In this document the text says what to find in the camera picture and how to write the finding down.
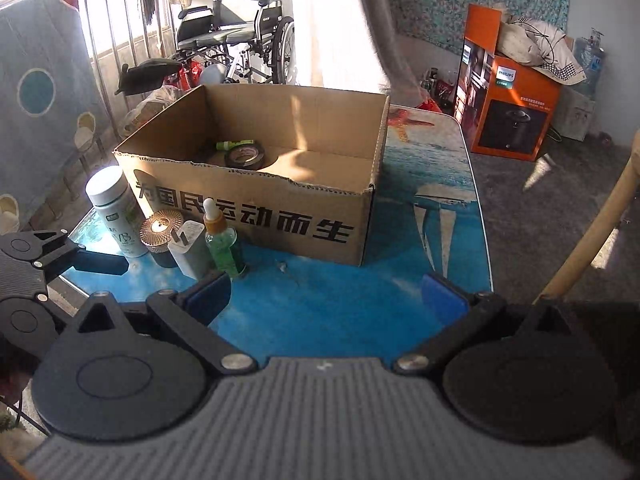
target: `table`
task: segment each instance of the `table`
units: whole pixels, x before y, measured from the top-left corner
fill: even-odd
[[[422,304],[434,270],[468,292],[492,290],[484,225],[460,126],[451,117],[392,106],[364,264],[351,267],[245,244],[249,272],[210,327],[262,365],[270,356],[377,356],[389,363],[442,329]],[[94,211],[70,234],[118,254]],[[141,301],[194,281],[149,254],[123,276],[70,269],[88,294]]]

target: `white supplement bottle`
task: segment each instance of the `white supplement bottle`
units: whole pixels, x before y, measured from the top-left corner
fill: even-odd
[[[145,216],[122,168],[108,166],[98,171],[86,184],[86,193],[122,254],[129,258],[145,254],[147,248],[139,234]]]

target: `product box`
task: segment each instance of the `product box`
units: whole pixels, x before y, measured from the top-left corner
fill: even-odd
[[[469,5],[454,117],[472,152],[535,160],[561,84],[496,52],[501,15]]]
[[[571,88],[562,88],[552,120],[553,127],[563,137],[584,140],[591,126],[596,101]]]
[[[284,85],[199,86],[114,154],[150,215],[202,221],[211,197],[252,244],[359,265],[386,139],[388,97]],[[224,166],[211,146],[257,140],[259,171]]]

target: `green liquid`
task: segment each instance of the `green liquid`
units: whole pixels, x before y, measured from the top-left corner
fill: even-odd
[[[227,227],[215,235],[207,233],[205,241],[218,270],[226,272],[232,278],[237,278],[244,272],[246,265],[235,229]]]

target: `orange dropper cap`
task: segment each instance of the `orange dropper cap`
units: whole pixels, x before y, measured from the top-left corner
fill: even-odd
[[[217,208],[214,200],[206,198],[202,205],[204,206],[204,227],[207,228],[207,233],[216,235],[224,231],[226,229],[226,219],[222,211]]]

